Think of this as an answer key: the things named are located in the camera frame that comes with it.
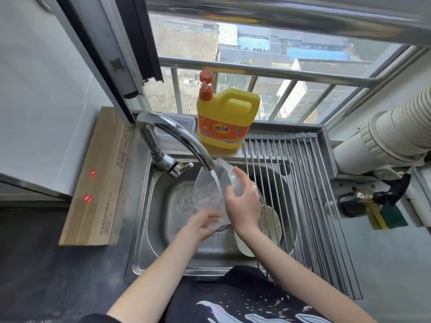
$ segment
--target bottle label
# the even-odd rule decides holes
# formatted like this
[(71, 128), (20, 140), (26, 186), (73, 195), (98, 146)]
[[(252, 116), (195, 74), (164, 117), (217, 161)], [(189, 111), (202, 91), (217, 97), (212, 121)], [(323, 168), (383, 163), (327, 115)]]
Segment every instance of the bottle label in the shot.
[(250, 126), (225, 124), (224, 122), (205, 118), (200, 114), (197, 117), (200, 135), (228, 144), (242, 144), (250, 128)]

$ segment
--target drying rack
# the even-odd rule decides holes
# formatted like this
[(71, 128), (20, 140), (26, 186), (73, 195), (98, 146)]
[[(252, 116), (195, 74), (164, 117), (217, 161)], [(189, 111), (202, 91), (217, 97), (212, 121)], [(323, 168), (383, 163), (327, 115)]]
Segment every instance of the drying rack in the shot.
[[(265, 210), (268, 205), (288, 213), (279, 215), (282, 236), (279, 242), (275, 229), (277, 246), (350, 298), (363, 299), (317, 134), (273, 138), (249, 134), (242, 147), (247, 174), (261, 188)], [(274, 181), (279, 182), (273, 186), (271, 172)], [(263, 179), (268, 180), (266, 192)], [(267, 210), (264, 220), (269, 227)], [(295, 235), (290, 228), (294, 225)]]

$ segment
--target dish soap bottle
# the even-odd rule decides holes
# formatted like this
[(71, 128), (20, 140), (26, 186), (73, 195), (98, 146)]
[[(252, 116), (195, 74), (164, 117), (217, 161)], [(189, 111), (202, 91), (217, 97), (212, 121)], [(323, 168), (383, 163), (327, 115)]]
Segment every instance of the dish soap bottle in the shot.
[(209, 85), (213, 73), (201, 71), (199, 78), (202, 86), (197, 99), (198, 136), (209, 145), (240, 147), (259, 110), (260, 96), (235, 88), (214, 94)]

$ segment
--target cardboard box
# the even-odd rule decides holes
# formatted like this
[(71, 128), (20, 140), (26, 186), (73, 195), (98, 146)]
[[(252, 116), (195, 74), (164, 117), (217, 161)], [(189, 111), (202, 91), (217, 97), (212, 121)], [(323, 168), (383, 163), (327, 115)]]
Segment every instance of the cardboard box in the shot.
[(118, 242), (112, 227), (121, 226), (116, 207), (132, 129), (114, 108), (100, 109), (59, 245)]

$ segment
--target stainless steel sink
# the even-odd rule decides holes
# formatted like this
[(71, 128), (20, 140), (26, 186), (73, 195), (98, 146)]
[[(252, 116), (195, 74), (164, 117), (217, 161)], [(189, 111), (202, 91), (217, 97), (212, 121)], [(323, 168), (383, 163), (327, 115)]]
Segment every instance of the stainless steel sink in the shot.
[[(136, 275), (141, 274), (163, 253), (177, 232), (187, 223), (189, 217), (196, 213), (192, 204), (192, 193), (201, 165), (192, 157), (184, 158), (184, 160), (194, 162), (195, 166), (176, 179), (170, 177), (166, 172), (159, 171), (154, 165), (150, 166), (146, 201), (143, 204), (133, 259), (130, 259), (133, 260), (132, 268)], [(243, 161), (228, 162), (246, 171)], [(286, 176), (280, 174), (277, 166), (274, 167), (273, 174), (271, 168), (268, 171), (262, 170), (262, 168), (259, 170), (259, 166), (255, 164), (255, 179), (250, 163), (248, 169), (251, 179), (256, 181), (261, 194), (264, 195), (266, 204), (272, 206), (279, 216), (281, 215), (285, 234), (283, 233), (280, 247), (288, 253), (292, 252), (297, 240), (297, 226), (293, 217), (294, 210)], [(270, 193), (270, 189), (285, 191), (286, 202), (284, 199), (281, 200), (282, 206), (279, 205), (280, 199), (277, 199), (279, 196), (274, 192)], [(201, 248), (190, 261), (185, 274), (217, 277), (225, 274), (235, 265), (256, 266), (257, 261), (240, 252), (235, 241), (234, 230), (229, 227), (215, 233), (202, 243)]]

